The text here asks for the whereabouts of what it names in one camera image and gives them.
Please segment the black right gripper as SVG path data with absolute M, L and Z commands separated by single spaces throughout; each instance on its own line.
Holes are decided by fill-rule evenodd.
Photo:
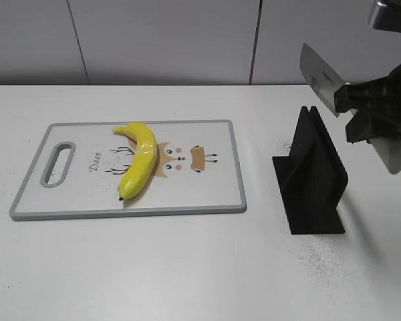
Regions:
M 389 110 L 398 122 L 388 124 L 371 117 L 384 111 L 386 105 L 386 83 L 389 90 Z M 373 138 L 401 138 L 401 64 L 388 77 L 360 84 L 345 84 L 334 94 L 336 112 L 357 111 L 346 125 L 346 140 L 350 143 Z

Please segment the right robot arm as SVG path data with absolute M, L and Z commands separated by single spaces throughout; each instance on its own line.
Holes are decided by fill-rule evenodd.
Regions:
M 368 22 L 374 29 L 401 33 L 401 1 L 374 1 Z M 334 102 L 337 112 L 356 111 L 346 125 L 348 142 L 401 139 L 401 63 L 383 78 L 342 86 Z

